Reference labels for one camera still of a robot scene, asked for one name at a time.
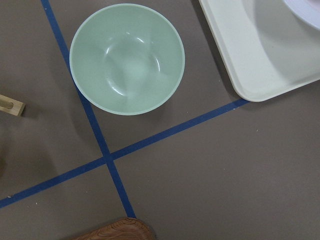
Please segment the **white round plate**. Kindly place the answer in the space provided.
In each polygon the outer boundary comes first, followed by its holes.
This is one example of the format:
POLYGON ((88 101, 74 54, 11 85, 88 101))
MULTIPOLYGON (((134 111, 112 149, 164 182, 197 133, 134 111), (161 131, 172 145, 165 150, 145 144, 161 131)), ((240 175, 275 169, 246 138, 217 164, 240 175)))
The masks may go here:
POLYGON ((284 4, 300 20, 320 29, 320 0, 284 0, 284 4))

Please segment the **cream bear tray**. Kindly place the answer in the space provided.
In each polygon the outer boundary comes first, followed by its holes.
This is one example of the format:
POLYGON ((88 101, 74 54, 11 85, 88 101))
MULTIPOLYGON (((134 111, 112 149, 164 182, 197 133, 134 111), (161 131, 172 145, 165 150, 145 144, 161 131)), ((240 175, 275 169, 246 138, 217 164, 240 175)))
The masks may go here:
POLYGON ((320 78, 320 32, 282 0, 202 0, 236 93, 262 102, 320 78))

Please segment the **green bowl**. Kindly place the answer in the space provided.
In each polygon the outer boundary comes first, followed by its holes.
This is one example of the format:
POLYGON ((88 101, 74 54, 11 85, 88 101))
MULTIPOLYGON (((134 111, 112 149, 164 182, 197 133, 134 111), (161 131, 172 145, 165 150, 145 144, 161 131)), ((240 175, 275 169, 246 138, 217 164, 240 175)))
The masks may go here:
POLYGON ((99 109, 122 116, 163 105, 178 89, 185 50, 173 24, 139 4, 114 4, 77 29, 69 66, 78 90, 99 109))

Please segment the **wooden cutting board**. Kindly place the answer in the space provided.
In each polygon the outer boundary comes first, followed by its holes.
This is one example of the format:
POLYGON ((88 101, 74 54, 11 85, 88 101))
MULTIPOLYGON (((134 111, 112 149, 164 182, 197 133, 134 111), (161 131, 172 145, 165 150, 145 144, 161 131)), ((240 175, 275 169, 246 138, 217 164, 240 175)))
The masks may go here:
POLYGON ((154 231, 143 221, 126 217, 85 233, 74 240, 155 240, 154 231))

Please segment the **wooden dish rack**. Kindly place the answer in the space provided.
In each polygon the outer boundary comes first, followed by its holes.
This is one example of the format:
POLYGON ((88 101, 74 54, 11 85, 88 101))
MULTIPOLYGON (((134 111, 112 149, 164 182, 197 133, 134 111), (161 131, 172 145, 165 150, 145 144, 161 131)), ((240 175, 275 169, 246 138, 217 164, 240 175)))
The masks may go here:
POLYGON ((13 116, 21 116, 24 109, 25 109, 26 104, 12 99, 10 97, 0 95, 0 111, 4 113, 11 114, 13 116))

